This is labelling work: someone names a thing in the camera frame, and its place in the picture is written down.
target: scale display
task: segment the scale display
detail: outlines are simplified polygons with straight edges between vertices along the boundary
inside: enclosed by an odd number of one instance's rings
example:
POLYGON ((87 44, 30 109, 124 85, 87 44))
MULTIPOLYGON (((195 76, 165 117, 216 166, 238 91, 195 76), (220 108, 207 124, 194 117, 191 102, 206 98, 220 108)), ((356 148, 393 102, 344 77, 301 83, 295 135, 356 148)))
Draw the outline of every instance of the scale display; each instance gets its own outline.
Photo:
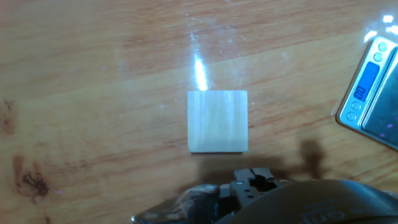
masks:
POLYGON ((376 65, 375 63, 368 62, 366 65, 365 71, 355 89, 354 97, 365 101, 366 97, 371 90, 374 80, 376 79, 378 73, 380 71, 380 66, 376 65))
POLYGON ((338 123, 398 150, 398 44, 375 38, 336 114, 338 123))

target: blue lcd screen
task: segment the blue lcd screen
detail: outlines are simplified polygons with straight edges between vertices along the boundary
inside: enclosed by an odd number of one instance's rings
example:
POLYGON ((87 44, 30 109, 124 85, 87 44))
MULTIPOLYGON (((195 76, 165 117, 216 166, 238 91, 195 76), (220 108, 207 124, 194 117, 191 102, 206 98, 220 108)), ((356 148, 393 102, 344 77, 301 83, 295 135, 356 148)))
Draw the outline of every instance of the blue lcd screen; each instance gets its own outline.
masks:
POLYGON ((368 97, 369 92, 373 86, 374 80, 376 79, 378 73, 380 71, 380 66, 375 63, 369 62, 366 65, 365 71, 362 74, 362 77, 358 83, 358 86, 355 89, 354 97, 365 101, 366 97, 368 97))

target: wooden table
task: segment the wooden table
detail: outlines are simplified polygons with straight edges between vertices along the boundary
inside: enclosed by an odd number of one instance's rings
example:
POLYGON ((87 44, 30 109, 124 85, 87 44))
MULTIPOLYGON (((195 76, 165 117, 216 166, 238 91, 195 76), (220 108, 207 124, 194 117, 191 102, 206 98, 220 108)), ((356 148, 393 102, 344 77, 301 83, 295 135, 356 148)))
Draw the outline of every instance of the wooden table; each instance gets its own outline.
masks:
POLYGON ((128 223, 245 167, 398 190, 398 154, 331 116, 364 36, 394 9, 395 0, 1 0, 0 222, 128 223), (248 91, 249 153, 188 153, 198 65, 208 89, 248 91), (43 178, 39 190, 30 177, 43 178))

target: scale platform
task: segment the scale platform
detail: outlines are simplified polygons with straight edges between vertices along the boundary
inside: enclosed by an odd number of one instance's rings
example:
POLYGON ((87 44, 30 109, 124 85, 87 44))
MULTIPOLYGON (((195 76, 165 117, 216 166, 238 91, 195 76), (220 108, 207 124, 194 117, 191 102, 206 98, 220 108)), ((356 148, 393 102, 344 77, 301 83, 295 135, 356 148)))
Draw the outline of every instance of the scale platform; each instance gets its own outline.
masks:
POLYGON ((398 150, 398 44, 375 38, 365 51, 336 120, 398 150))

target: black object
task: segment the black object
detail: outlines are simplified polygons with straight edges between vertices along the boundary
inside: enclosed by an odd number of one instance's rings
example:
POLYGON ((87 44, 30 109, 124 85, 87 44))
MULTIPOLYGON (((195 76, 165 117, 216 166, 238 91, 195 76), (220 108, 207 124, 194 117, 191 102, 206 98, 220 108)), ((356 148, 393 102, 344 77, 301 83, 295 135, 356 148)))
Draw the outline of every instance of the black object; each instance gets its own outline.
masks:
POLYGON ((200 185, 134 217, 135 223, 392 224, 398 199, 349 180, 293 182, 269 169, 242 169, 236 181, 200 185))

